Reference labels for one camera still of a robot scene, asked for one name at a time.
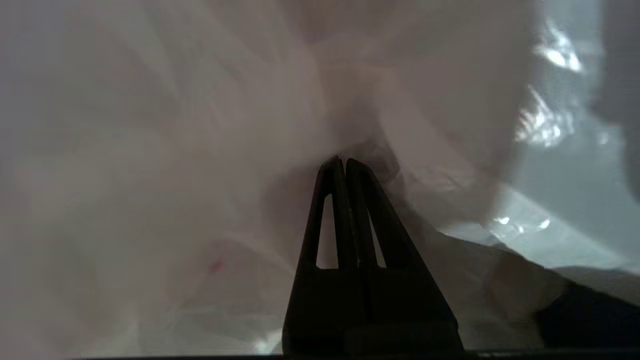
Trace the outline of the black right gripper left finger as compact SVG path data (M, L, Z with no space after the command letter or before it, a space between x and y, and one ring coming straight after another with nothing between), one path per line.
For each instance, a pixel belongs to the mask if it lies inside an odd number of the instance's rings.
M325 199L333 201L337 267L318 267ZM282 329L284 353L349 353L353 330L363 324L361 277L351 207L339 157L318 169L301 252Z

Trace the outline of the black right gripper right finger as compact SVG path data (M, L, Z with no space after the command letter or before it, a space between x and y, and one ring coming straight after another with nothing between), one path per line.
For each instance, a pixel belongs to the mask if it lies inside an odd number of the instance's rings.
M359 353L462 352L458 322L373 170L350 158L346 182L364 322Z

